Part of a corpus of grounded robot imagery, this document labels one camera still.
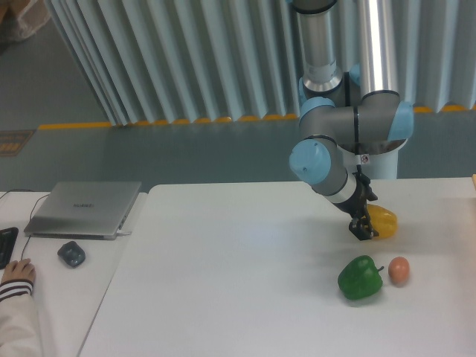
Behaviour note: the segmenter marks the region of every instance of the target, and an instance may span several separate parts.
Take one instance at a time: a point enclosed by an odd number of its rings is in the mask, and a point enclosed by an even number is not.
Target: striped sleeve
[[[12,296],[31,295],[33,284],[29,280],[10,280],[0,284],[0,303]]]

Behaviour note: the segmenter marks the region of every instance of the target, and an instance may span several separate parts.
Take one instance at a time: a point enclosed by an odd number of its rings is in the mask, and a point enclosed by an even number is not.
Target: silver laptop
[[[115,239],[140,182],[59,182],[25,228],[34,237]]]

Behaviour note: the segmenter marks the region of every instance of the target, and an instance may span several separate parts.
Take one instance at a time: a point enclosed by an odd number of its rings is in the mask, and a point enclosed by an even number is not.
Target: gray floor
[[[105,121],[52,22],[0,51],[0,130]],[[38,131],[14,158],[0,158],[0,190],[50,190],[65,180],[156,184],[288,181],[295,120]],[[399,177],[476,173],[476,111],[417,115],[400,152]]]

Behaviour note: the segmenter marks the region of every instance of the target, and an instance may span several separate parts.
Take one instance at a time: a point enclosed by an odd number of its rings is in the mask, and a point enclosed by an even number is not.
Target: metal pole
[[[342,80],[335,56],[335,34],[332,12],[335,6],[321,13],[298,13],[301,49],[303,52],[305,87],[314,93],[335,89]]]
[[[361,96],[391,91],[398,94],[395,40],[390,0],[359,0]]]

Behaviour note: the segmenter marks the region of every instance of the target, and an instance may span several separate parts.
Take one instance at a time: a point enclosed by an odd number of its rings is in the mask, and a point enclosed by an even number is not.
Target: human hand
[[[8,263],[5,267],[1,283],[10,280],[28,280],[32,284],[36,278],[35,266],[30,263],[30,259],[23,259],[17,262],[16,260]]]

